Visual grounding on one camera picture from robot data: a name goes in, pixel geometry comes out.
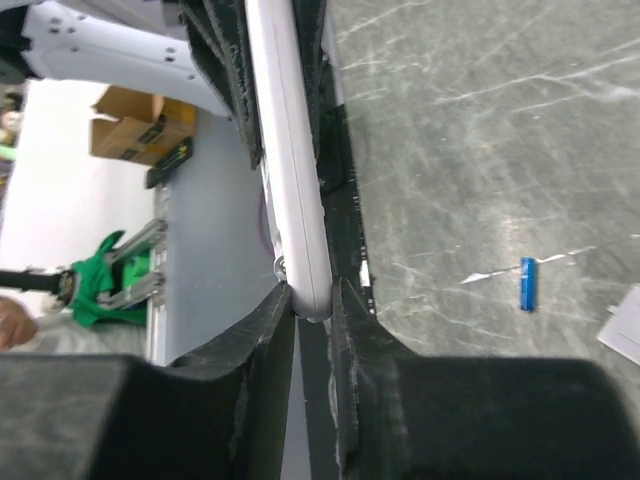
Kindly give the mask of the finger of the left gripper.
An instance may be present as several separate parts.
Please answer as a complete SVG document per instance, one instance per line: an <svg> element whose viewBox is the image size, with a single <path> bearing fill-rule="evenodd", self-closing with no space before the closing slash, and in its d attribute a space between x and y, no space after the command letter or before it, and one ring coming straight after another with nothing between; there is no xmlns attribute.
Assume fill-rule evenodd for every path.
<svg viewBox="0 0 640 480"><path fill-rule="evenodd" d="M256 168L263 143L245 4L186 0L179 7L196 67L230 111Z"/></svg>
<svg viewBox="0 0 640 480"><path fill-rule="evenodd" d="M320 191L331 193L348 181L352 166L331 3L292 5Z"/></svg>

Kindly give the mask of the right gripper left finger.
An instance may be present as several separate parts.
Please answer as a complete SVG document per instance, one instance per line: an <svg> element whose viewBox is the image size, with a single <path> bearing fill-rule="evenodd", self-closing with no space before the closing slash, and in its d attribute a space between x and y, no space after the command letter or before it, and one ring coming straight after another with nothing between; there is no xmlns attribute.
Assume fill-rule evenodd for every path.
<svg viewBox="0 0 640 480"><path fill-rule="evenodd" d="M1 359L5 479L276 479L294 352L292 292L159 367L114 355Z"/></svg>

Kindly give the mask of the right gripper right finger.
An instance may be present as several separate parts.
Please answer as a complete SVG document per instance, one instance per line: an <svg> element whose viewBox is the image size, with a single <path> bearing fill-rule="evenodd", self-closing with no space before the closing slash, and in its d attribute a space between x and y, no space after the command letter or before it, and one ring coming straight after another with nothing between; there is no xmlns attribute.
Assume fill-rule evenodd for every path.
<svg viewBox="0 0 640 480"><path fill-rule="evenodd" d="M578 359L421 356L345 279L331 354L345 479L635 479L618 389Z"/></svg>

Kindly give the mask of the white grey-faced remote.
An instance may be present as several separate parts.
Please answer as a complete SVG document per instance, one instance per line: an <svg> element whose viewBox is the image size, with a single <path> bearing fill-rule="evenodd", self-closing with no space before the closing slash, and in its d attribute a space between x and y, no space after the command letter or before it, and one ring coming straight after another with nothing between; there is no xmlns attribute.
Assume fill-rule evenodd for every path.
<svg viewBox="0 0 640 480"><path fill-rule="evenodd" d="M275 223L295 313L331 315L332 274L289 1L247 1L248 36Z"/></svg>

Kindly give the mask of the white battery cover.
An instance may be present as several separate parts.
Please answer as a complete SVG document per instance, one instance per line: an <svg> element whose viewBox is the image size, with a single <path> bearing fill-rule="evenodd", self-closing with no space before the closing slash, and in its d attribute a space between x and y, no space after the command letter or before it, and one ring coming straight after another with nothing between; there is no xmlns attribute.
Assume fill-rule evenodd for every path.
<svg viewBox="0 0 640 480"><path fill-rule="evenodd" d="M639 285L635 284L618 306L610 308L609 319L597 340L614 352L639 364Z"/></svg>

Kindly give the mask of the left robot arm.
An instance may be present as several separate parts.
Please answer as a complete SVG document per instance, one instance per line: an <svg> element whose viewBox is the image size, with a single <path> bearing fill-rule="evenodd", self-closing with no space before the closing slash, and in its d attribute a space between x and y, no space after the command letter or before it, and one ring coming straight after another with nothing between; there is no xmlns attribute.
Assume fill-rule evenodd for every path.
<svg viewBox="0 0 640 480"><path fill-rule="evenodd" d="M327 195L347 179L345 112L322 46L322 1L180 1L176 39L59 1L1 5L1 78L82 80L228 117L279 195Z"/></svg>

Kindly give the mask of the person's hand in background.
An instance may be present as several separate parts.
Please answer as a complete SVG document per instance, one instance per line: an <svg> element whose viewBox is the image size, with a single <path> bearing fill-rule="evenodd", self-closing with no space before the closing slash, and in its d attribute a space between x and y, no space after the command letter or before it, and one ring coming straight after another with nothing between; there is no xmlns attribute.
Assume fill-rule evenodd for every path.
<svg viewBox="0 0 640 480"><path fill-rule="evenodd" d="M34 339L38 325L20 302L2 297L0 307L2 351L8 351Z"/></svg>

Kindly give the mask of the cardboard boxes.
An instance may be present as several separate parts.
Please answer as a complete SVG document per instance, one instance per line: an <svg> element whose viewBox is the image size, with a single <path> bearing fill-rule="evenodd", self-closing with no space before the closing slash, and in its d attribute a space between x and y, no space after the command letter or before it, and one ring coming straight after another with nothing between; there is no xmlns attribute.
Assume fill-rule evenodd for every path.
<svg viewBox="0 0 640 480"><path fill-rule="evenodd" d="M196 133L196 107L158 94L111 86L93 109L94 157L153 166Z"/></svg>

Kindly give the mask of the aluminium stand in background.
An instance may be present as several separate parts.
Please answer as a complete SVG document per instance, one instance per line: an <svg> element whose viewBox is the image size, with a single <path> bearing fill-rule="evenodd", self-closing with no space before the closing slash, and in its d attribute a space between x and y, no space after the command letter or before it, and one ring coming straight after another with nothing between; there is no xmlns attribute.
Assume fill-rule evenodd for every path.
<svg viewBox="0 0 640 480"><path fill-rule="evenodd" d="M168 222L158 218L105 255L114 288L99 296L109 310L146 312L146 351L155 362L156 340L166 318L166 264Z"/></svg>

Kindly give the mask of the green cloth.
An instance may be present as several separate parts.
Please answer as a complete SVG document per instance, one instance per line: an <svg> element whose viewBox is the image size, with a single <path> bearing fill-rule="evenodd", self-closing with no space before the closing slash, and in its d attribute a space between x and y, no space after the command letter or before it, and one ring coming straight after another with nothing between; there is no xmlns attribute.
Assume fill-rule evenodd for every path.
<svg viewBox="0 0 640 480"><path fill-rule="evenodd" d="M72 269L79 275L79 287L69 308L74 320L82 327L88 328L108 322L146 325L146 301L116 310L107 310L98 303L101 294L118 293L122 288L133 286L150 272L149 250L128 257L123 267L116 268L107 264L106 255L115 250L116 244L124 234L124 230L110 233L93 256L72 264Z"/></svg>

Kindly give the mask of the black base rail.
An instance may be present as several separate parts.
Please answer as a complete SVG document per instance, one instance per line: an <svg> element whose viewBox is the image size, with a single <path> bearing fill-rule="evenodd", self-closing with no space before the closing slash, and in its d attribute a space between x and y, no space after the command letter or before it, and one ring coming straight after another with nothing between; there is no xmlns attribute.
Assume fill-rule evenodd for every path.
<svg viewBox="0 0 640 480"><path fill-rule="evenodd" d="M361 344L355 337L368 316L367 291L360 281L366 245L345 107L325 113L322 127L319 171L334 316L318 324L302 321L298 329L309 476L366 479L378 449Z"/></svg>

